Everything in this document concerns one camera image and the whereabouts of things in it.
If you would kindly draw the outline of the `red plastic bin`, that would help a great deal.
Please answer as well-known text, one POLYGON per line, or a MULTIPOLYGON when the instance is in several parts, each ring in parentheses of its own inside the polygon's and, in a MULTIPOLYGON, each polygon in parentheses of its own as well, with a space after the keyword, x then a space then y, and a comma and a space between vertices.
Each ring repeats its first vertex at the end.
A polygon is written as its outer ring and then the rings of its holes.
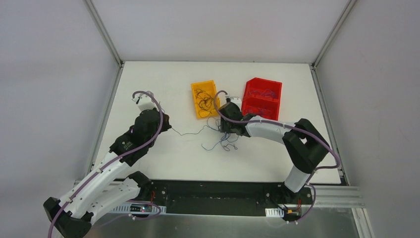
POLYGON ((242 114, 255 114, 265 119, 278 120, 281 92, 281 82, 257 77, 250 79, 246 82, 242 98, 242 114))

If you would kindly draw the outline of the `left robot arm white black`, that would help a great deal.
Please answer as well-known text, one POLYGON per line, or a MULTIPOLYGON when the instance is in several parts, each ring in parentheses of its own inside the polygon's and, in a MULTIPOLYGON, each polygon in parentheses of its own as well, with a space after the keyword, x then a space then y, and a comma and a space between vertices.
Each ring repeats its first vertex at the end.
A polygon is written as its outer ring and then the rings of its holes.
POLYGON ((140 110, 135 122, 117 137, 96 168, 91 170, 76 186, 60 198, 50 197, 44 210, 51 222, 47 236, 56 229, 64 238, 82 238, 105 214, 118 205, 137 198, 150 197, 150 179, 136 171, 122 184, 107 190, 116 177, 131 168, 152 148, 157 137, 171 128, 154 94, 135 91, 132 100, 140 110))

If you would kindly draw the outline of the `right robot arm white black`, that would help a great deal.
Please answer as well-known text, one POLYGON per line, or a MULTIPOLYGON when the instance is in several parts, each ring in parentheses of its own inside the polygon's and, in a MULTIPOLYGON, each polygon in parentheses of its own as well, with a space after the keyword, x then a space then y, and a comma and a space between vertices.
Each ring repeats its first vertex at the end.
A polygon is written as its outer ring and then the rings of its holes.
POLYGON ((240 108, 229 99, 218 111, 221 115, 222 132, 264 138, 286 147, 293 167, 280 186, 281 197, 287 203, 298 200, 301 189, 329 149, 328 143, 313 124, 307 119, 285 124, 256 114, 243 115, 240 108))

